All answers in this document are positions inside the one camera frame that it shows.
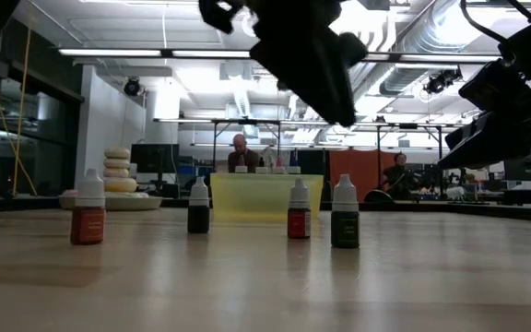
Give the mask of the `small red food coloring bottle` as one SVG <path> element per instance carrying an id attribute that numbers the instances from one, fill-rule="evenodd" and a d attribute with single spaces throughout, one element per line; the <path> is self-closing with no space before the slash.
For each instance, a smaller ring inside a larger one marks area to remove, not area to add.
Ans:
<path id="1" fill-rule="evenodd" d="M 290 239 L 308 239 L 311 236 L 310 193 L 302 178 L 297 178 L 290 188 L 287 235 Z"/>

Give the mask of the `small black food coloring bottle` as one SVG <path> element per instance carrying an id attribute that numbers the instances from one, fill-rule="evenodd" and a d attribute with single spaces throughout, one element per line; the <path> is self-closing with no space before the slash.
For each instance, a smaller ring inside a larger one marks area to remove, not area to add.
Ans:
<path id="1" fill-rule="evenodd" d="M 189 233 L 208 233 L 210 224 L 210 199 L 205 177 L 198 176 L 191 188 L 187 213 Z"/>

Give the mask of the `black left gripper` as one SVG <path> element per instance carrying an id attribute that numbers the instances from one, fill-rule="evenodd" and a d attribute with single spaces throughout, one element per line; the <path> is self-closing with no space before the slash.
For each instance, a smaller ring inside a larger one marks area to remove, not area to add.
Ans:
<path id="1" fill-rule="evenodd" d="M 347 0 L 246 0 L 257 17 L 259 44 L 277 50 L 300 42 L 320 42 L 338 51 L 346 65 L 367 56 L 367 46 L 352 32 L 336 33 L 330 25 Z M 268 58 L 265 68 L 331 125 L 355 124 L 355 109 L 347 72 L 340 60 L 323 56 Z"/>

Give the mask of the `black computer monitor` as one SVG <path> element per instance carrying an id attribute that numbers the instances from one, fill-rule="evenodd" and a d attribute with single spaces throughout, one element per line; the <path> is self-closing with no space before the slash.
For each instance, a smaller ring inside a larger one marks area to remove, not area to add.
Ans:
<path id="1" fill-rule="evenodd" d="M 523 158 L 505 160 L 503 165 L 506 180 L 531 182 L 531 151 L 529 155 Z"/>
<path id="2" fill-rule="evenodd" d="M 133 144 L 131 162 L 139 173 L 176 173 L 179 147 L 178 144 Z"/>

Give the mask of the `orange curtain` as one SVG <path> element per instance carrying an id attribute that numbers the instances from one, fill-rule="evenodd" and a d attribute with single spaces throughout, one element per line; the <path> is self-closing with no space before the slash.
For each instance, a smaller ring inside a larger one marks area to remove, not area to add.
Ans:
<path id="1" fill-rule="evenodd" d="M 350 181 L 356 187 L 358 201 L 377 188 L 384 169 L 391 167 L 395 153 L 377 150 L 335 150 L 329 152 L 330 181 L 336 186 L 341 174 L 348 174 Z"/>

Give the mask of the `black aluminium table frame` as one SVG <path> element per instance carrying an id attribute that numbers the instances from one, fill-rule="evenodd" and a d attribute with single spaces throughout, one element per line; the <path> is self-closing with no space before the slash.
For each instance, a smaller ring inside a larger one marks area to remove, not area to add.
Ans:
<path id="1" fill-rule="evenodd" d="M 28 197 L 3 199 L 0 197 L 0 211 L 20 211 L 33 209 L 61 208 L 58 197 Z M 186 200 L 162 199 L 160 208 L 186 209 Z M 435 203 L 361 203 L 361 212 L 403 212 L 403 213 L 454 213 L 502 219 L 522 219 L 531 221 L 531 207 L 510 207 L 493 205 L 469 205 L 446 202 Z"/>

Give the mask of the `grey round plate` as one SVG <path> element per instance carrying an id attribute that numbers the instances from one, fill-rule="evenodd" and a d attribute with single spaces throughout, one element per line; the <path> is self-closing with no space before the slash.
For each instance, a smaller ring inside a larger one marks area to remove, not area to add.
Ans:
<path id="1" fill-rule="evenodd" d="M 59 196 L 61 209 L 70 210 L 75 205 L 75 199 L 70 196 Z M 107 211 L 146 211 L 160 208 L 161 197 L 107 197 L 105 208 Z"/>

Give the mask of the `black chair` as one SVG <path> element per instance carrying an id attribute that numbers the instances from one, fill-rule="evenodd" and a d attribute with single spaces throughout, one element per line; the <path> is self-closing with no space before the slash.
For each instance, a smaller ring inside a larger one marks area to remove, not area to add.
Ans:
<path id="1" fill-rule="evenodd" d="M 385 191 L 374 189 L 366 194 L 364 197 L 365 203 L 371 204 L 394 204 L 394 199 Z"/>

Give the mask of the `black ceiling spotlight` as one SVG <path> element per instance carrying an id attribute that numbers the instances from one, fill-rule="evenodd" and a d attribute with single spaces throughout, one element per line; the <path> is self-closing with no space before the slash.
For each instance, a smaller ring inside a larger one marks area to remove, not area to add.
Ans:
<path id="1" fill-rule="evenodd" d="M 462 78 L 463 75 L 459 68 L 445 69 L 438 74 L 430 76 L 428 82 L 423 86 L 423 90 L 429 95 L 439 94 Z"/>

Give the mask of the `small green food coloring bottle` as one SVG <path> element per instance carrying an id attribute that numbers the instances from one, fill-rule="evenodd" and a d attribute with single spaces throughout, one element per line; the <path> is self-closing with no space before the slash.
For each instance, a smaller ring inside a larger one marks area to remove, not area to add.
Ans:
<path id="1" fill-rule="evenodd" d="M 360 212 L 357 189 L 348 174 L 341 174 L 334 188 L 331 244 L 335 248 L 360 247 Z"/>

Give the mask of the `translucent yellow plastic tray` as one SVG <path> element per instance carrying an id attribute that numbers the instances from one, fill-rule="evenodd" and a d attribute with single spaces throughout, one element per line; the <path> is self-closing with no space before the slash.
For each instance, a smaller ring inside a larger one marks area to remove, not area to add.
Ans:
<path id="1" fill-rule="evenodd" d="M 215 223 L 270 223 L 287 221 L 290 188 L 302 178 L 309 188 L 312 219 L 319 217 L 323 175 L 212 173 L 210 189 Z"/>

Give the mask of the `linear ceiling light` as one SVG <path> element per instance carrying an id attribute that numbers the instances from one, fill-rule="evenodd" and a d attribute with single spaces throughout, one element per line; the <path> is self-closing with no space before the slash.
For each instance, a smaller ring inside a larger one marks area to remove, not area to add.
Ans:
<path id="1" fill-rule="evenodd" d="M 249 59 L 248 51 L 226 50 L 174 50 L 171 52 L 177 58 L 190 59 Z"/>
<path id="2" fill-rule="evenodd" d="M 144 49 L 59 49 L 58 52 L 67 56 L 161 57 L 161 51 L 159 50 Z"/>
<path id="3" fill-rule="evenodd" d="M 498 55 L 468 53 L 370 53 L 363 62 L 390 64 L 468 64 L 481 65 L 498 60 Z"/>

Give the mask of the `small orange food coloring bottle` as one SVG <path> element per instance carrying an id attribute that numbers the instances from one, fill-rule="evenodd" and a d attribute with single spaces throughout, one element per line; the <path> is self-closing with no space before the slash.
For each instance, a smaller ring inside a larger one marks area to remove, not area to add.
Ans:
<path id="1" fill-rule="evenodd" d="M 72 210 L 70 242 L 91 245 L 103 241 L 106 220 L 104 183 L 96 169 L 88 169 L 77 184 Z"/>

